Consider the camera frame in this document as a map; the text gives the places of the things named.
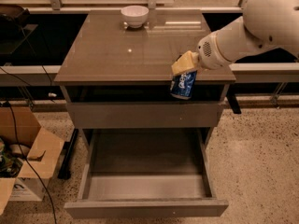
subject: bowl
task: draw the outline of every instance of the bowl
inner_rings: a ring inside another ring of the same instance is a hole
[[[147,21],[149,10],[142,6],[128,6],[121,10],[122,18],[130,27],[138,28]]]

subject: cabinet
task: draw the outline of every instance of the cabinet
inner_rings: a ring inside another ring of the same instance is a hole
[[[74,218],[216,217],[206,146],[235,76],[205,71],[192,99],[169,93],[170,65],[209,29],[199,10],[155,9],[140,29],[118,10],[94,11],[55,78],[88,159]]]

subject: speckled floor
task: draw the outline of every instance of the speckled floor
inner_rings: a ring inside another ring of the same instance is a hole
[[[79,137],[69,180],[49,184],[58,223],[299,223],[299,108],[225,109],[207,148],[218,198],[229,202],[221,217],[75,220],[64,203],[77,198],[87,150]],[[41,125],[68,140],[73,125],[67,113],[36,113]],[[53,223],[50,201],[10,202],[0,223]]]

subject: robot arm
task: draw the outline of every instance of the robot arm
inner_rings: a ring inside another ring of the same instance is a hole
[[[198,43],[199,64],[219,69],[282,48],[299,57],[299,0],[249,0],[243,16]]]

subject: drawer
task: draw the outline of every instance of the drawer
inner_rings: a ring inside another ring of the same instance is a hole
[[[81,129],[216,127],[223,108],[221,102],[67,104],[75,127]]]
[[[73,218],[218,217],[198,129],[94,130]]]

